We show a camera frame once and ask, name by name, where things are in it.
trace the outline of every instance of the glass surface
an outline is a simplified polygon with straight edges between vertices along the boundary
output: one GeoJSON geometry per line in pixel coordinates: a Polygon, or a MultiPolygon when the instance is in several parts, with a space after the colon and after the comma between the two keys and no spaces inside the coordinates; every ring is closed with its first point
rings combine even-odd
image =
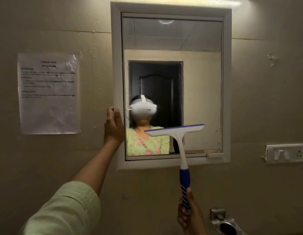
{"type": "Polygon", "coordinates": [[[218,152],[222,22],[123,18],[123,46],[127,156],[179,153],[144,131],[193,124],[206,126],[185,134],[185,153],[218,152]]]}

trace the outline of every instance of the striped handle grip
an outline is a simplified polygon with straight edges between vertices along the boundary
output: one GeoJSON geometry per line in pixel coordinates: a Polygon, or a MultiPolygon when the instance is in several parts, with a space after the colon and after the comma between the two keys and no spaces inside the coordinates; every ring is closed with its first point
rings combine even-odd
{"type": "Polygon", "coordinates": [[[186,198],[186,189],[191,185],[191,176],[189,169],[180,169],[180,184],[182,189],[183,205],[186,210],[190,210],[190,204],[186,198]]]}

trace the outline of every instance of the instruction sheet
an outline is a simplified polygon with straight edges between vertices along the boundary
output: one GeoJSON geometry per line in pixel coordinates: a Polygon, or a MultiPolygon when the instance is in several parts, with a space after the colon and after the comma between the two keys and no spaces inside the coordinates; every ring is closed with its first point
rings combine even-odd
{"type": "Polygon", "coordinates": [[[78,133],[78,82],[78,56],[20,53],[18,90],[21,132],[78,133]]]}

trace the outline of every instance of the hair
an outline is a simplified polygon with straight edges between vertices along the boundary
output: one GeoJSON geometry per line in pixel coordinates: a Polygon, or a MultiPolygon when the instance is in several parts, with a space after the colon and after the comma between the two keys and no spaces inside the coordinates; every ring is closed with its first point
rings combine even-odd
{"type": "MultiPolygon", "coordinates": [[[[147,95],[144,95],[144,96],[145,96],[146,99],[152,101],[152,99],[151,99],[149,96],[147,96],[147,95]]],[[[131,99],[130,104],[132,104],[133,101],[138,100],[138,99],[141,99],[140,95],[134,96],[134,97],[131,99]]],[[[137,125],[136,125],[136,122],[135,122],[134,118],[132,117],[131,111],[129,112],[129,120],[130,120],[130,128],[136,128],[137,125]]]]}

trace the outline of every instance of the hand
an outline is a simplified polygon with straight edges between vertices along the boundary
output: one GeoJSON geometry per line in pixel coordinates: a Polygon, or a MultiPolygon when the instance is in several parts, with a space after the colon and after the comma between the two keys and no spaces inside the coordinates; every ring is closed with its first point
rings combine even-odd
{"type": "Polygon", "coordinates": [[[107,109],[107,121],[105,122],[104,144],[111,143],[115,150],[121,145],[125,138],[124,125],[119,109],[110,107],[107,109]]]}
{"type": "Polygon", "coordinates": [[[181,198],[177,210],[178,223],[181,225],[185,235],[206,235],[202,210],[195,202],[190,188],[186,190],[186,197],[191,206],[191,210],[186,211],[183,207],[183,199],[181,198]]]}

